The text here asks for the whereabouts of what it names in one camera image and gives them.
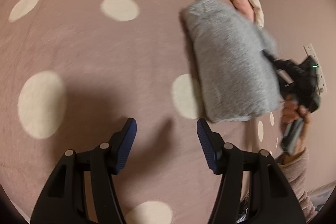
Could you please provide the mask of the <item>pink sleeved right forearm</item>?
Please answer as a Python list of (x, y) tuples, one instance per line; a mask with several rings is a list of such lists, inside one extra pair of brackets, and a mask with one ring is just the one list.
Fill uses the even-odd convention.
[(317, 211), (310, 200), (305, 188), (305, 178), (307, 163), (309, 159), (308, 150), (305, 145), (306, 135), (309, 132), (310, 124), (304, 124), (301, 136), (297, 140), (299, 150), (294, 155), (282, 153), (277, 159), (278, 166), (288, 180), (295, 196), (297, 197), (306, 222), (309, 223), (316, 215)]

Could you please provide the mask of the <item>person's right hand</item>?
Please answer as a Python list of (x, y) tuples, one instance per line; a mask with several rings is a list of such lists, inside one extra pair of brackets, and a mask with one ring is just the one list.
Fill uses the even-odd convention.
[(305, 134), (309, 131), (312, 118), (310, 111), (298, 103), (294, 102), (293, 96), (288, 95), (285, 99), (285, 103), (282, 109), (282, 117), (281, 117), (281, 130), (284, 133), (288, 124), (293, 123), (298, 120), (298, 118), (303, 119), (303, 127), (301, 130), (301, 134)]

